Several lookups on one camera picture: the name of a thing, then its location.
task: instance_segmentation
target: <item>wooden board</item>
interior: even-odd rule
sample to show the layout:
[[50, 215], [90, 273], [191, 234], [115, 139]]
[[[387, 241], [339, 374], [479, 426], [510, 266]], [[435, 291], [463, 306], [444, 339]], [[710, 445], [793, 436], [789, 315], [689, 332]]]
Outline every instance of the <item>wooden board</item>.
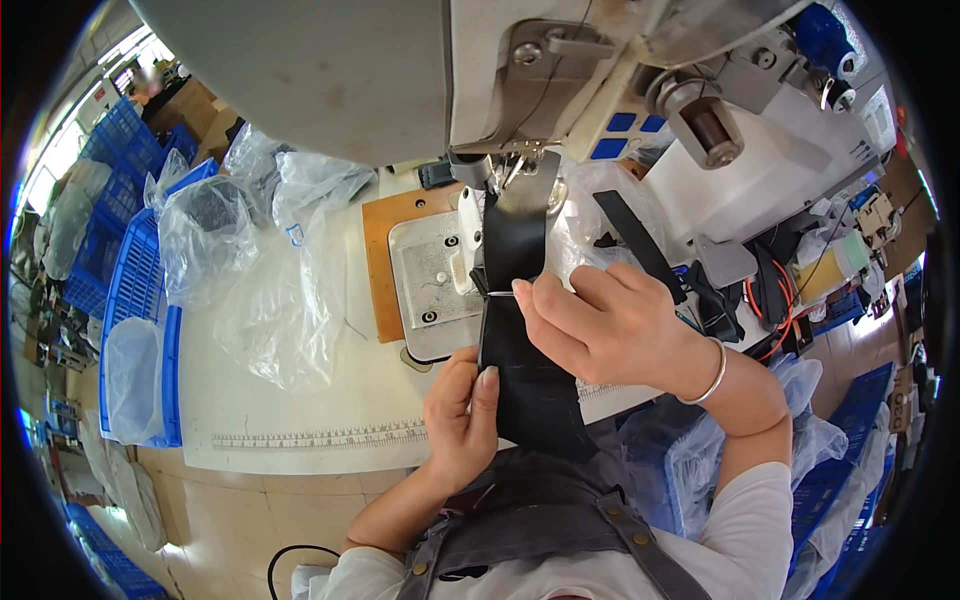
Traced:
[[403, 339], [403, 323], [396, 301], [394, 270], [390, 264], [390, 245], [387, 241], [390, 229], [397, 223], [450, 212], [453, 210], [450, 194], [462, 189], [462, 183], [454, 183], [431, 190], [405, 192], [362, 206], [373, 315], [376, 318], [376, 336], [381, 344]]

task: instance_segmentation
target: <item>black leather piece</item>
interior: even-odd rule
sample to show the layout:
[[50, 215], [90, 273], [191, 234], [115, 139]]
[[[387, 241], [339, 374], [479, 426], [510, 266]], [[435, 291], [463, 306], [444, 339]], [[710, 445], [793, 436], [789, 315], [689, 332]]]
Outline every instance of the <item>black leather piece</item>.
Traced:
[[484, 301], [480, 368], [500, 369], [496, 431], [523, 448], [583, 463], [597, 452], [587, 433], [576, 378], [530, 343], [511, 297]]
[[593, 198], [600, 204], [600, 208], [610, 219], [611, 224], [616, 228], [616, 232], [623, 238], [627, 248], [640, 261], [640, 265], [646, 274], [656, 277], [666, 285], [673, 297], [674, 304], [684, 302], [686, 293], [677, 280], [677, 276], [670, 269], [663, 253], [657, 248], [657, 243], [650, 237], [650, 233], [627, 206], [627, 203], [623, 202], [620, 194], [616, 190], [596, 192], [593, 194]]
[[[507, 209], [493, 194], [484, 207], [484, 276], [490, 292], [507, 292], [514, 279], [543, 272], [546, 199]], [[498, 435], [524, 448], [584, 462], [597, 452], [587, 433], [576, 378], [527, 338], [513, 297], [484, 297], [480, 369], [500, 369]]]
[[722, 290], [710, 287], [707, 274], [699, 260], [694, 260], [684, 278], [697, 296], [697, 310], [700, 312], [700, 321], [704, 324], [704, 333], [721, 342], [739, 342], [746, 332], [736, 319], [736, 307], [740, 304], [741, 290], [739, 283], [729, 285]]
[[509, 292], [514, 279], [532, 279], [543, 272], [546, 258], [546, 203], [524, 211], [501, 209], [487, 194], [483, 215], [483, 258], [491, 292]]

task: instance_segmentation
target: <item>cardboard box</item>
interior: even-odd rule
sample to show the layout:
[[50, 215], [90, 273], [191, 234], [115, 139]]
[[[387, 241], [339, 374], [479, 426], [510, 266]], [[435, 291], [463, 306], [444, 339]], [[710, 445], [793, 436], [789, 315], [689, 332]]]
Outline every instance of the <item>cardboard box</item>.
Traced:
[[217, 117], [217, 109], [203, 84], [190, 79], [147, 123], [153, 133], [170, 131], [182, 123], [193, 141], [200, 144]]
[[216, 158], [218, 164], [224, 164], [224, 155], [227, 153], [227, 148], [229, 148], [227, 130], [233, 127], [236, 120], [237, 112], [233, 108], [226, 107], [217, 113], [206, 136], [200, 144], [198, 144], [197, 156], [193, 159], [193, 164], [190, 165], [191, 168], [211, 156]]
[[910, 426], [910, 402], [913, 390], [913, 370], [910, 367], [904, 367], [897, 371], [894, 392], [890, 394], [890, 433], [902, 433]]

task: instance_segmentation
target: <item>tiled floor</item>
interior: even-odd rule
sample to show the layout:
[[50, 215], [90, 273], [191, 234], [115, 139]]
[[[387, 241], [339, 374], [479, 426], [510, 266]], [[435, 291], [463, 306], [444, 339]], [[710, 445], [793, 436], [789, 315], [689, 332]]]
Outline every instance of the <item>tiled floor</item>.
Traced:
[[[828, 417], [857, 375], [898, 360], [892, 317], [864, 318], [817, 339], [804, 358], [817, 358], [824, 375], [812, 403]], [[96, 369], [68, 378], [67, 393], [83, 408], [95, 407]], [[180, 449], [137, 449], [154, 481], [169, 543], [159, 552], [140, 547], [116, 511], [91, 513], [131, 559], [185, 600], [268, 600], [266, 571], [283, 546], [310, 543], [339, 550], [352, 519], [403, 476], [403, 470], [337, 476], [249, 475], [187, 467]], [[287, 554], [275, 571], [278, 598], [290, 597], [297, 564], [332, 565], [316, 551]]]

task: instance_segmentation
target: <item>apron strap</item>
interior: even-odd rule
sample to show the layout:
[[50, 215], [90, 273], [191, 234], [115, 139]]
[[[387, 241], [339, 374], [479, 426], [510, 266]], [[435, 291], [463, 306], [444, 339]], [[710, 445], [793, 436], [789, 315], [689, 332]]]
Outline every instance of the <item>apron strap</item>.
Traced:
[[693, 575], [663, 551], [650, 527], [630, 515], [619, 494], [597, 498], [595, 504], [664, 600], [709, 600], [709, 594]]

